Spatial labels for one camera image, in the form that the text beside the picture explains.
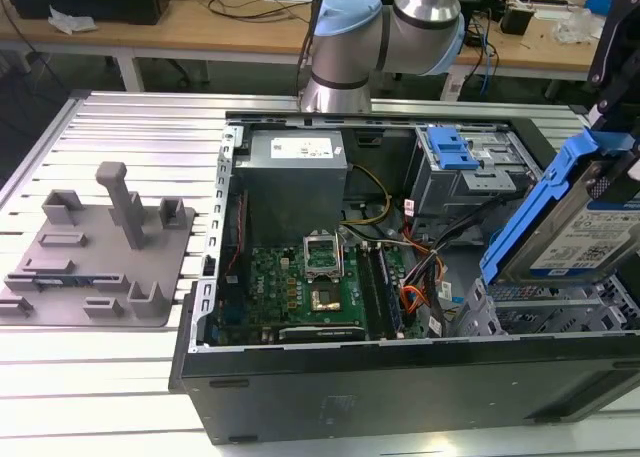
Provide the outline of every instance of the label sticker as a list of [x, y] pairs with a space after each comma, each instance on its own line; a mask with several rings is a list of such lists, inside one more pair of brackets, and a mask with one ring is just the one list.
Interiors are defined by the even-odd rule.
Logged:
[[440, 284], [440, 290], [438, 290], [438, 298], [442, 300], [453, 300], [451, 297], [451, 283], [450, 282], [442, 282]]
[[442, 337], [442, 324], [433, 318], [433, 315], [429, 316], [429, 328], [433, 330], [438, 337]]
[[630, 239], [640, 224], [640, 212], [585, 209], [563, 229], [531, 266], [547, 275], [566, 275], [567, 269], [596, 269]]
[[333, 159], [329, 138], [276, 137], [271, 140], [272, 159]]
[[413, 206], [414, 202], [411, 199], [404, 199], [404, 215], [407, 217], [413, 217]]

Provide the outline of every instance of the white table leg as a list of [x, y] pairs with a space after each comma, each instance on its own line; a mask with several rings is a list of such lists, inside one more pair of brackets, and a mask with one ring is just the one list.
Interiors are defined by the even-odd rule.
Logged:
[[120, 75], [127, 92], [144, 92], [144, 83], [138, 62], [133, 57], [116, 57]]
[[451, 70], [447, 75], [447, 80], [444, 83], [442, 94], [440, 94], [440, 100], [446, 100], [448, 102], [456, 102], [460, 97], [460, 91], [464, 85], [464, 79], [466, 78], [466, 72], [460, 72]]

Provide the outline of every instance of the yellow cable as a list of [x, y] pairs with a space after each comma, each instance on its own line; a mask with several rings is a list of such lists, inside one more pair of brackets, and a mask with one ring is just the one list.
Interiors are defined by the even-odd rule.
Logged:
[[370, 219], [343, 220], [340, 223], [347, 224], [347, 225], [369, 225], [369, 224], [377, 224], [379, 222], [382, 222], [384, 219], [387, 218], [387, 215], [391, 210], [391, 195], [389, 195], [389, 192], [387, 192], [387, 189], [385, 188], [385, 186], [382, 184], [382, 182], [380, 182], [380, 180], [375, 175], [373, 175], [371, 171], [369, 171], [368, 169], [358, 164], [353, 164], [353, 168], [361, 170], [362, 172], [367, 174], [371, 178], [371, 180], [373, 180], [376, 183], [376, 185], [380, 187], [380, 189], [382, 189], [382, 192], [384, 192], [385, 205], [380, 215], [376, 217], [371, 217]]

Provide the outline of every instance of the paper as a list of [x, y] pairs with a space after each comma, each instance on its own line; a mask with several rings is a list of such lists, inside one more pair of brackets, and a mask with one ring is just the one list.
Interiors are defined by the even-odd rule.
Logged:
[[71, 35], [74, 32], [88, 32], [98, 29], [91, 17], [72, 17], [58, 12], [51, 6], [49, 6], [49, 10], [51, 11], [49, 23], [67, 35]]

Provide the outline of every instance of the aluminum extrusion table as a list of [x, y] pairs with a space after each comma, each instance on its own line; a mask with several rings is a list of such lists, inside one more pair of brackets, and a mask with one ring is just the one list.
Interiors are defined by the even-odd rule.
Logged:
[[[169, 394], [167, 379], [181, 303], [199, 271], [225, 111], [294, 108], [288, 97], [127, 93], [94, 93], [64, 106], [0, 191], [3, 274], [40, 228], [51, 189], [108, 202], [94, 180], [103, 160], [126, 163], [129, 188], [143, 203], [177, 195], [198, 216], [166, 327], [0, 328], [0, 455], [640, 455], [640, 391], [575, 425], [212, 447], [189, 397]], [[566, 107], [375, 101], [374, 109], [530, 117], [556, 148], [581, 128]]]

